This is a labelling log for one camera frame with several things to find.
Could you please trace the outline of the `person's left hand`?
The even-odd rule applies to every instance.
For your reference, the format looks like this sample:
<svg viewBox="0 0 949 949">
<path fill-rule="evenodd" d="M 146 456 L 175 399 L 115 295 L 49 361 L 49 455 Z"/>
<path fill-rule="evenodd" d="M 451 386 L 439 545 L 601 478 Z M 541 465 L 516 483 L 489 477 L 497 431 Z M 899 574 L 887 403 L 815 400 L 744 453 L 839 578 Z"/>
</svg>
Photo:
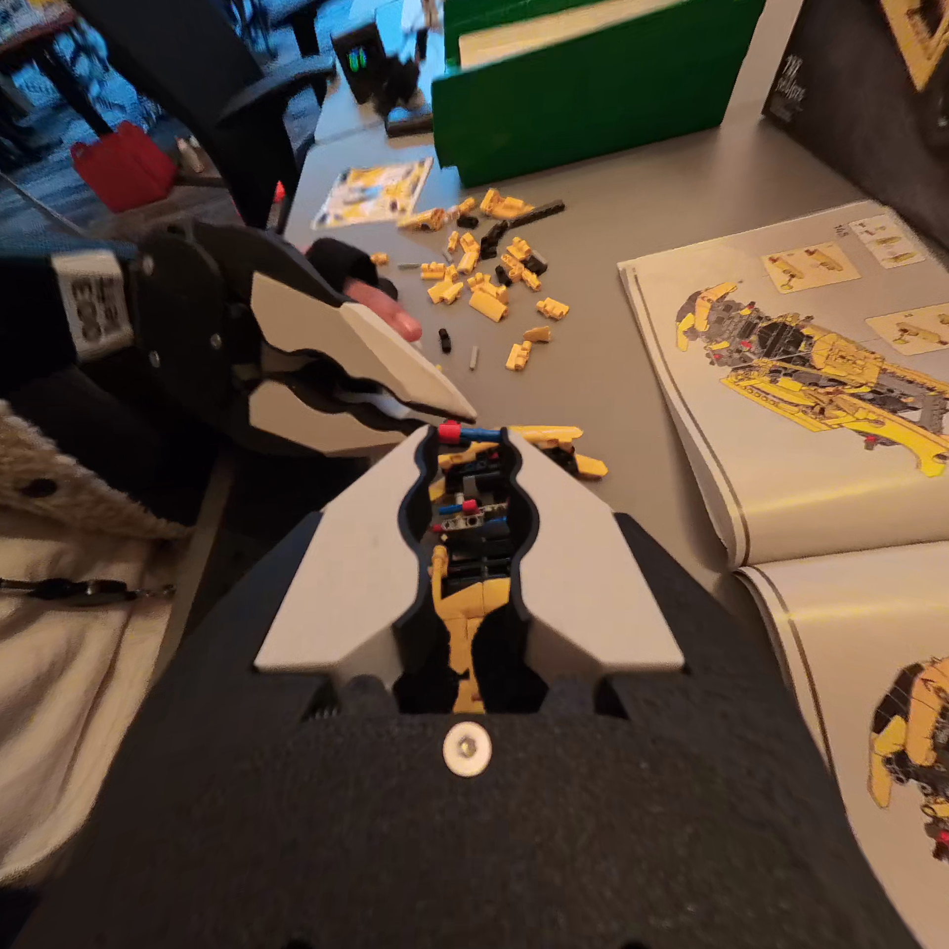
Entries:
<svg viewBox="0 0 949 949">
<path fill-rule="evenodd" d="M 351 301 L 371 310 L 410 344 L 421 340 L 422 327 L 419 321 L 384 290 L 362 280 L 349 278 L 345 281 L 343 293 Z"/>
</svg>

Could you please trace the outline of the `grey desk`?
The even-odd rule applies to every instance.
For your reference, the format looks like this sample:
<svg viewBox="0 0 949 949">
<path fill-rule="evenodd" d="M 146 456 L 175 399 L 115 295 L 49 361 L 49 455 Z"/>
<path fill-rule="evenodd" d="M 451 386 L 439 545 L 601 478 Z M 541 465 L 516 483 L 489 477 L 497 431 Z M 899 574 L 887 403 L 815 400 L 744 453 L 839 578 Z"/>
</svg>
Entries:
<svg viewBox="0 0 949 949">
<path fill-rule="evenodd" d="M 427 263 L 443 250 L 437 234 L 411 237 L 392 224 L 335 233 L 369 253 L 386 252 L 388 277 L 424 327 L 426 357 L 465 395 L 484 428 L 567 424 L 584 430 L 580 450 L 603 460 L 595 492 L 632 515 L 703 587 L 735 615 L 753 607 L 732 577 L 706 514 L 645 345 L 623 290 L 618 263 L 738 231 L 752 230 L 860 198 L 860 192 L 788 136 L 761 120 L 780 54 L 801 2 L 767 2 L 717 129 L 493 183 L 503 195 L 542 204 L 563 199 L 563 214 L 522 234 L 550 264 L 536 295 L 512 293 L 500 324 L 475 312 L 468 293 L 434 305 L 421 279 L 397 268 Z M 539 326 L 537 297 L 569 306 L 527 368 L 505 362 L 521 330 Z M 445 327 L 453 351 L 442 354 Z M 480 349 L 469 371 L 472 347 Z"/>
</svg>

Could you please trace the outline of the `beige cardboard sheet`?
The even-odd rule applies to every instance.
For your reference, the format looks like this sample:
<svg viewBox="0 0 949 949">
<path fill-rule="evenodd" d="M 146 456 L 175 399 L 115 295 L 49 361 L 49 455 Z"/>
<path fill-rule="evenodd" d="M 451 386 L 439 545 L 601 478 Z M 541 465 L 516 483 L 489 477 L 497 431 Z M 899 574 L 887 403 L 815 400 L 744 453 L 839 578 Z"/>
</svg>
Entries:
<svg viewBox="0 0 949 949">
<path fill-rule="evenodd" d="M 468 70 L 492 65 L 681 5 L 678 1 L 596 2 L 529 15 L 504 25 L 466 28 L 458 41 L 458 67 Z"/>
</svg>

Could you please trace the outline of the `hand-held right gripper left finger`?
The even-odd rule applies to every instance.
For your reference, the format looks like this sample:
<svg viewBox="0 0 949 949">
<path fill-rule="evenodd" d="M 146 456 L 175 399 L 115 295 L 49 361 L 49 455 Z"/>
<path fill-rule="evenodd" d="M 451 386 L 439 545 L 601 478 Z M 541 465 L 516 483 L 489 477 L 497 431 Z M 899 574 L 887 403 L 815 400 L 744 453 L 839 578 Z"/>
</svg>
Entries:
<svg viewBox="0 0 949 949">
<path fill-rule="evenodd" d="M 420 594 L 432 522 L 436 436 L 423 426 L 326 504 L 255 657 L 260 673 L 360 676 L 391 688 L 405 670 L 397 624 Z"/>
</svg>

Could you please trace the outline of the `yellow toy brick car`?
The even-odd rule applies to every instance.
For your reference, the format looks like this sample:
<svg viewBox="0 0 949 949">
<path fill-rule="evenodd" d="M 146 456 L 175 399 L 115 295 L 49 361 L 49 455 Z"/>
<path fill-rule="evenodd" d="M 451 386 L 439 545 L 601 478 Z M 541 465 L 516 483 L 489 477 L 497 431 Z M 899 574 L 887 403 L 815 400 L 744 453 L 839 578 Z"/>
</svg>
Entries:
<svg viewBox="0 0 949 949">
<path fill-rule="evenodd" d="M 429 486 L 433 534 L 429 577 L 436 615 L 447 628 L 448 664 L 457 680 L 454 711 L 530 713 L 548 688 L 506 634 L 497 652 L 488 646 L 483 673 L 475 666 L 482 624 L 509 604 L 517 549 L 509 522 L 512 488 L 498 443 L 439 444 Z"/>
</svg>

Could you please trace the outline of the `black long brick beam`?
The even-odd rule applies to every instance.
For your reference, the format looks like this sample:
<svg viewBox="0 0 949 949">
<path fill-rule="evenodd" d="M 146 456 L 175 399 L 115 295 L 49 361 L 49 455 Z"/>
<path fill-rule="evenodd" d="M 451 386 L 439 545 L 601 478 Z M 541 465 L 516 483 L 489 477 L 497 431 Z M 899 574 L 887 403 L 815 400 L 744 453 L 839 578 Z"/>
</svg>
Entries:
<svg viewBox="0 0 949 949">
<path fill-rule="evenodd" d="M 498 218 L 481 238 L 480 255 L 485 259 L 492 259 L 497 255 L 497 247 L 501 238 L 510 228 L 521 228 L 529 224 L 559 215 L 565 210 L 565 203 L 561 199 L 535 207 L 510 218 Z"/>
</svg>

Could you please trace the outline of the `pile of yellow bricks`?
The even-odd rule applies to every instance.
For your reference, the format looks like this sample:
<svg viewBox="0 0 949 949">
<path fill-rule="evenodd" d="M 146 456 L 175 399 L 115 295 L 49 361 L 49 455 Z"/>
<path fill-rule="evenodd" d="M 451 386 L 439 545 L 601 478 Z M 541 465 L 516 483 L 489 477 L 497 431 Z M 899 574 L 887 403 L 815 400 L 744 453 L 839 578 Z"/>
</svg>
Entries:
<svg viewBox="0 0 949 949">
<path fill-rule="evenodd" d="M 510 315 L 511 288 L 522 286 L 539 294 L 550 264 L 517 232 L 528 225 L 510 228 L 492 259 L 481 257 L 480 242 L 498 218 L 514 217 L 549 202 L 532 205 L 491 188 L 481 199 L 470 196 L 451 207 L 434 207 L 397 221 L 397 228 L 403 231 L 434 233 L 449 228 L 441 258 L 413 266 L 421 279 L 430 284 L 430 301 L 447 306 L 458 302 L 462 292 L 468 291 L 468 305 L 493 324 L 500 324 Z"/>
</svg>

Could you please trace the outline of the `person's fleece-lined jacket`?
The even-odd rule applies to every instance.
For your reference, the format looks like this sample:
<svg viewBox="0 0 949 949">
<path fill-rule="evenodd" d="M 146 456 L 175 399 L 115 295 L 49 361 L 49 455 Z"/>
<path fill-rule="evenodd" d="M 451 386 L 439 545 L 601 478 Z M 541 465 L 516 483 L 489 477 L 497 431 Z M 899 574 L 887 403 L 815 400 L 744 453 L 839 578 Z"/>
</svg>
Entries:
<svg viewBox="0 0 949 949">
<path fill-rule="evenodd" d="M 2 507 L 70 528 L 146 541 L 172 541 L 193 529 L 155 515 L 111 487 L 1 401 Z"/>
</svg>

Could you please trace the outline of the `person's white sweater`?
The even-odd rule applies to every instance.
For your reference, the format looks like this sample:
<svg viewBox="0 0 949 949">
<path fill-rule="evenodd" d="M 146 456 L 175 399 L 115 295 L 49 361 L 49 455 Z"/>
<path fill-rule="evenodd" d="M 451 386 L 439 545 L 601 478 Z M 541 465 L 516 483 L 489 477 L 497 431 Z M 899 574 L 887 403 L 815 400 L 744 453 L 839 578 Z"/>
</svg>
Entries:
<svg viewBox="0 0 949 949">
<path fill-rule="evenodd" d="M 161 588 L 183 552 L 2 510 L 3 578 Z M 172 604 L 62 608 L 2 596 L 2 886 L 39 883 L 86 822 L 148 691 Z"/>
</svg>

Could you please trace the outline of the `black device green lights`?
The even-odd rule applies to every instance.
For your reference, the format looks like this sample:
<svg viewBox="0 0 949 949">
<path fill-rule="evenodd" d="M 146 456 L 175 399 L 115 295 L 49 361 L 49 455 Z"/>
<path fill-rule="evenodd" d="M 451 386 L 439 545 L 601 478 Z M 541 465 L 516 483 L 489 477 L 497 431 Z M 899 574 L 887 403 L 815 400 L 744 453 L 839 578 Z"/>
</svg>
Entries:
<svg viewBox="0 0 949 949">
<path fill-rule="evenodd" d="M 418 100 L 421 54 L 387 52 L 375 19 L 368 19 L 331 37 L 333 52 L 354 100 L 372 105 L 386 118 L 392 111 L 409 109 Z"/>
</svg>

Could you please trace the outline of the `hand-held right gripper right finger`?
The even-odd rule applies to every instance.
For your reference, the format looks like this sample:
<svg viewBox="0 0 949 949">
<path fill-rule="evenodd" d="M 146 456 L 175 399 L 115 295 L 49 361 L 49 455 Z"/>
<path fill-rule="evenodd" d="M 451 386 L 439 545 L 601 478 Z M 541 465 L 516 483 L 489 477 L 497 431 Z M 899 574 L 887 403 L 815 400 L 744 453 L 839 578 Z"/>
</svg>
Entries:
<svg viewBox="0 0 949 949">
<path fill-rule="evenodd" d="M 527 626 L 528 667 L 548 684 L 682 671 L 682 648 L 611 506 L 521 433 L 502 435 L 512 603 Z"/>
</svg>

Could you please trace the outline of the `black toy set box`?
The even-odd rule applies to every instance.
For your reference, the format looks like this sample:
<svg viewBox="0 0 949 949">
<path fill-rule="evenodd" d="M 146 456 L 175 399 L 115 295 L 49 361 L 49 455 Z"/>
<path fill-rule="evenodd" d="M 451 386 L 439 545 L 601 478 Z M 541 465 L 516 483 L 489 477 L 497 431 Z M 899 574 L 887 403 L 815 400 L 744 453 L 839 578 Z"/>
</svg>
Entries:
<svg viewBox="0 0 949 949">
<path fill-rule="evenodd" d="M 806 1 L 763 116 L 948 247 L 948 3 Z"/>
</svg>

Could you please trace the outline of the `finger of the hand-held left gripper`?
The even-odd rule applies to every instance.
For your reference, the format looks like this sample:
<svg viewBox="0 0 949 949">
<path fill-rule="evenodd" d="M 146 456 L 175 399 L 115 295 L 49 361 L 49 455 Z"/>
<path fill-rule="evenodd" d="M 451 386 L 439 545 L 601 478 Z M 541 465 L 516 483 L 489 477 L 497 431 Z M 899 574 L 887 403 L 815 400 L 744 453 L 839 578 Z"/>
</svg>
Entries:
<svg viewBox="0 0 949 949">
<path fill-rule="evenodd" d="M 326 357 L 350 378 L 381 386 L 402 405 L 429 415 L 477 419 L 457 386 L 361 303 L 334 306 L 256 271 L 251 308 L 274 349 Z"/>
<path fill-rule="evenodd" d="M 268 378 L 247 398 L 256 430 L 326 457 L 380 457 L 428 423 L 370 381 Z"/>
</svg>

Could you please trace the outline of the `red plastic bin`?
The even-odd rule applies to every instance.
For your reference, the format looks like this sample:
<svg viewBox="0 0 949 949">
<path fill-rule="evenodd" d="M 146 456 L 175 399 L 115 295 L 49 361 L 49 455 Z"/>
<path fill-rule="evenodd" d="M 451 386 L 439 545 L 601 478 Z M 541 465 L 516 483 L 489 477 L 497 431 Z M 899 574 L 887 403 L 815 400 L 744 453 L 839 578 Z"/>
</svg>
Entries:
<svg viewBox="0 0 949 949">
<path fill-rule="evenodd" d="M 77 174 L 113 213 L 165 199 L 176 178 L 175 161 L 128 121 L 94 142 L 74 143 L 69 153 Z"/>
</svg>

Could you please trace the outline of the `instruction booklet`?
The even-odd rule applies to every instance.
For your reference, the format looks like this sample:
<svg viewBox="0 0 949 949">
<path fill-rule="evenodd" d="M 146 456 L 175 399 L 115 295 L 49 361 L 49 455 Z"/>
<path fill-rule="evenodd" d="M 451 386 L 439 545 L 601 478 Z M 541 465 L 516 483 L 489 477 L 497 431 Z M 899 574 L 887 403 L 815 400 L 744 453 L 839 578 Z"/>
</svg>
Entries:
<svg viewBox="0 0 949 949">
<path fill-rule="evenodd" d="M 947 947 L 947 264 L 866 200 L 618 269 L 856 841 Z"/>
</svg>

